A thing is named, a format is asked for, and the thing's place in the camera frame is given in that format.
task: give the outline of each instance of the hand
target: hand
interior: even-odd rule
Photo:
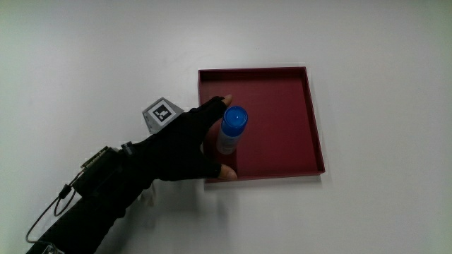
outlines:
[[[214,97],[199,108],[181,114],[158,134],[134,146],[143,151],[143,163],[163,181],[220,178],[237,180],[227,165],[209,160],[201,152],[209,128],[222,117],[232,95]]]

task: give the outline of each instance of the plastic bottle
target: plastic bottle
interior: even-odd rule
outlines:
[[[232,154],[248,122],[245,109],[233,106],[226,110],[218,132],[217,149],[224,155]]]

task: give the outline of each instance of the red tray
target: red tray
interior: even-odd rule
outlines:
[[[203,144],[206,156],[231,166],[239,180],[325,172],[305,67],[200,70],[198,92],[201,104],[231,94],[232,106],[242,106],[248,113],[232,155],[215,148],[220,121]]]

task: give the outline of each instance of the black sleeve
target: black sleeve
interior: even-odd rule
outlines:
[[[81,198],[39,241],[51,242],[65,254],[94,253],[115,220],[124,217],[126,208],[153,181],[149,174],[137,174],[136,164],[123,161],[122,165],[124,170],[117,179],[123,181],[118,184],[118,189],[101,200],[91,196]],[[46,247],[35,243],[27,254],[42,254]]]

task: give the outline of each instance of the sensor device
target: sensor device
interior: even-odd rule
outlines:
[[[175,120],[184,110],[161,97],[143,110],[144,120],[151,134],[156,134]]]

